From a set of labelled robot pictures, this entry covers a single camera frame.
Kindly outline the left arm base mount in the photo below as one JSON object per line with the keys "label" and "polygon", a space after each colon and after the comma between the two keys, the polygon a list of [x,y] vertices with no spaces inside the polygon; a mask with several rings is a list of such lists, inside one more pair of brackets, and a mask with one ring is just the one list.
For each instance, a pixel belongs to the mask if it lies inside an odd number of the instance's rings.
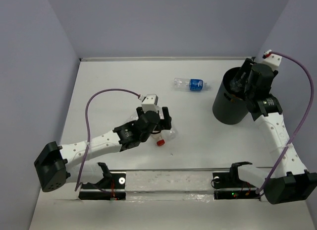
{"label": "left arm base mount", "polygon": [[119,201],[126,199],[126,172],[110,171],[105,163],[98,163],[102,178],[96,183],[82,184],[78,198],[80,200]]}

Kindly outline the blue-label clear bottle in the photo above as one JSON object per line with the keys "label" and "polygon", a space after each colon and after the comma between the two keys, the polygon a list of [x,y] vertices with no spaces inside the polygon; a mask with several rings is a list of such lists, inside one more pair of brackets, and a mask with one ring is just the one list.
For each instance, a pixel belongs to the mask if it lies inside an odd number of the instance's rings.
{"label": "blue-label clear bottle", "polygon": [[201,92],[207,91],[211,87],[208,83],[201,79],[185,79],[175,78],[173,82],[174,89],[176,91],[190,91],[190,92]]}

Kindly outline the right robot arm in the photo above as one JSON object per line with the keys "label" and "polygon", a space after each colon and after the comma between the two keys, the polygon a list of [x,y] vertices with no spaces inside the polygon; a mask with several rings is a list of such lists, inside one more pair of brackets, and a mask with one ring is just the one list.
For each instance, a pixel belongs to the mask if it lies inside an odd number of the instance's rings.
{"label": "right robot arm", "polygon": [[295,134],[288,134],[281,105],[271,93],[282,55],[268,53],[245,73],[246,107],[267,143],[275,162],[269,173],[250,162],[233,163],[228,181],[233,186],[247,182],[257,188],[270,204],[306,200],[317,186],[317,174],[309,172],[300,160],[294,145]]}

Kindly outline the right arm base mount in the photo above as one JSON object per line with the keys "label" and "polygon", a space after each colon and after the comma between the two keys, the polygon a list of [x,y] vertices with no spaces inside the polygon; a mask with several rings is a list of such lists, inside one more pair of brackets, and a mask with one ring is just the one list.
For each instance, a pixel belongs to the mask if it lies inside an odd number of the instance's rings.
{"label": "right arm base mount", "polygon": [[211,187],[215,200],[261,199],[256,187],[238,177],[238,167],[251,165],[250,162],[233,163],[227,172],[214,172]]}

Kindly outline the red-capped red-label bottle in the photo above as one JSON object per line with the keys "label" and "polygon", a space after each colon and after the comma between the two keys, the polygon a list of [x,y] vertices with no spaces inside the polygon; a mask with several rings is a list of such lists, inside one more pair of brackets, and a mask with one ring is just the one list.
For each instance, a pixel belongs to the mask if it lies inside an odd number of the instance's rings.
{"label": "red-capped red-label bottle", "polygon": [[151,134],[157,146],[163,146],[165,144],[165,139],[163,137],[162,131],[155,131]]}

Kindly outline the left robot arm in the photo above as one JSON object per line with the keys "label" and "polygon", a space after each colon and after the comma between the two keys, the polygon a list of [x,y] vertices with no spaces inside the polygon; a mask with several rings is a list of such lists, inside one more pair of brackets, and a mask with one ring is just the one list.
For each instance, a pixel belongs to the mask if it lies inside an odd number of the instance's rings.
{"label": "left robot arm", "polygon": [[45,145],[34,166],[43,192],[52,192],[66,183],[94,183],[99,188],[109,184],[108,167],[103,162],[86,165],[91,159],[110,153],[136,148],[151,135],[172,128],[168,107],[156,111],[137,108],[138,119],[127,122],[90,141],[58,145],[55,141]]}

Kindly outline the white-capped clear bottle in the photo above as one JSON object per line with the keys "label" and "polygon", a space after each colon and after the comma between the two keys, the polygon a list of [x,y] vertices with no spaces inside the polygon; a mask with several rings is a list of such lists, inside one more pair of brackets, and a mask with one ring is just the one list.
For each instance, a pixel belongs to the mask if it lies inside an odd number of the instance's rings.
{"label": "white-capped clear bottle", "polygon": [[163,120],[162,107],[159,107],[159,116],[160,116],[160,128],[162,130],[163,137],[166,142],[174,140],[178,136],[178,130],[173,123],[173,119],[171,121],[172,128],[171,130],[164,130],[161,124]]}

